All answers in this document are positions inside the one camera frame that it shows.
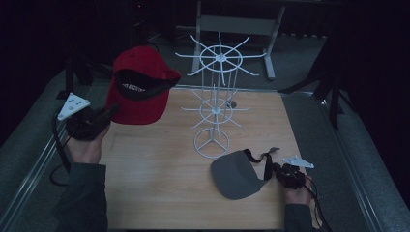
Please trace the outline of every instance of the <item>black controller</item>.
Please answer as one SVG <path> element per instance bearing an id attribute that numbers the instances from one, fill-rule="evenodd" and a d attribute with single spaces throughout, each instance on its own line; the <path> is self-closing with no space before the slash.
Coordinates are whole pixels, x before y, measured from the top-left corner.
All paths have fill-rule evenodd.
<path id="1" fill-rule="evenodd" d="M 119 104 L 113 104 L 108 109 L 86 107 L 67 119 L 67 134 L 77 140 L 94 140 L 111 123 L 111 117 L 119 110 Z"/>
<path id="2" fill-rule="evenodd" d="M 305 174 L 299 171 L 299 166 L 288 163 L 280 166 L 280 164 L 275 162 L 273 163 L 273 169 L 278 181 L 286 189 L 299 189 L 305 185 Z"/>

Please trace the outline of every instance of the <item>red cap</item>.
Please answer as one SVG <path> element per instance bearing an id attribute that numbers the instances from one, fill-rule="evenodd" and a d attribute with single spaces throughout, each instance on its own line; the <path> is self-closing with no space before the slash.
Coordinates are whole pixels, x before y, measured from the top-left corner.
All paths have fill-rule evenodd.
<path id="1" fill-rule="evenodd" d="M 106 107 L 120 104 L 112 122 L 146 125 L 159 120 L 165 111 L 169 89 L 181 74 L 171 70 L 150 46 L 137 46 L 121 53 L 114 61 L 113 77 Z"/>

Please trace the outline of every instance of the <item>wire display stand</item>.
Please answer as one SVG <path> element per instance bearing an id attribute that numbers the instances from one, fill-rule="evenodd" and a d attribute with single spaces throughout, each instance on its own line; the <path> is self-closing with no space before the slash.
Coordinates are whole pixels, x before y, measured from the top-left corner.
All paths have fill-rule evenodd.
<path id="1" fill-rule="evenodd" d="M 242 125 L 232 119 L 234 111 L 249 110 L 249 108 L 236 108 L 236 102 L 233 101 L 237 89 L 235 89 L 238 70 L 250 75 L 258 75 L 249 72 L 241 67 L 244 59 L 259 58 L 265 54 L 243 56 L 238 48 L 245 44 L 249 37 L 235 47 L 223 45 L 219 32 L 219 44 L 205 46 L 191 36 L 192 40 L 199 44 L 203 49 L 199 55 L 181 55 L 179 57 L 198 58 L 201 68 L 188 75 L 202 74 L 202 88 L 200 94 L 197 91 L 192 92 L 201 100 L 199 108 L 182 108 L 187 111 L 198 111 L 202 120 L 193 128 L 197 128 L 202 123 L 211 124 L 210 128 L 200 130 L 193 139 L 195 150 L 203 157 L 216 159 L 225 155 L 229 150 L 229 136 L 220 128 L 220 125 L 231 122 L 236 126 L 243 128 Z M 211 72 L 209 86 L 206 84 L 206 71 Z M 206 153 L 207 147 L 213 147 L 212 154 Z"/>

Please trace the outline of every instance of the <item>white triangular marker plate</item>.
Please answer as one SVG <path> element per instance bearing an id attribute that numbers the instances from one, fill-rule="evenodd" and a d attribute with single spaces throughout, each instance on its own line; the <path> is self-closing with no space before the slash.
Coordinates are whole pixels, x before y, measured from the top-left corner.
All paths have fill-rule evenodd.
<path id="1" fill-rule="evenodd" d="M 294 165 L 294 166 L 302 166 L 302 167 L 308 167 L 308 168 L 314 167 L 313 163 L 307 162 L 303 160 L 302 158 L 299 158 L 298 156 L 283 159 L 283 161 L 286 163 L 289 163 L 290 165 Z"/>
<path id="2" fill-rule="evenodd" d="M 60 121 L 64 120 L 80 111 L 81 109 L 87 107 L 88 105 L 90 105 L 90 102 L 88 100 L 82 99 L 81 97 L 70 93 L 57 118 Z"/>

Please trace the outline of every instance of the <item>wooden tabletop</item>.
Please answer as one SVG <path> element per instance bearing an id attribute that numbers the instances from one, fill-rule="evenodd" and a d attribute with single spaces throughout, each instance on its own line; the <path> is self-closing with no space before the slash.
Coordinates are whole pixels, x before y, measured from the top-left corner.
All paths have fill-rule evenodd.
<path id="1" fill-rule="evenodd" d="M 195 135 L 212 124 L 197 109 L 192 90 L 172 89 L 167 108 L 154 124 L 112 123 L 102 145 L 107 165 L 106 196 L 112 229 L 278 229 L 283 227 L 283 195 L 276 179 L 241 199 L 224 198 L 216 188 L 213 160 L 195 151 Z M 256 158 L 279 147 L 273 160 L 299 155 L 281 96 L 237 92 L 231 120 L 220 124 L 229 138 L 228 153 L 250 149 Z M 264 163 L 253 164 L 259 178 Z"/>

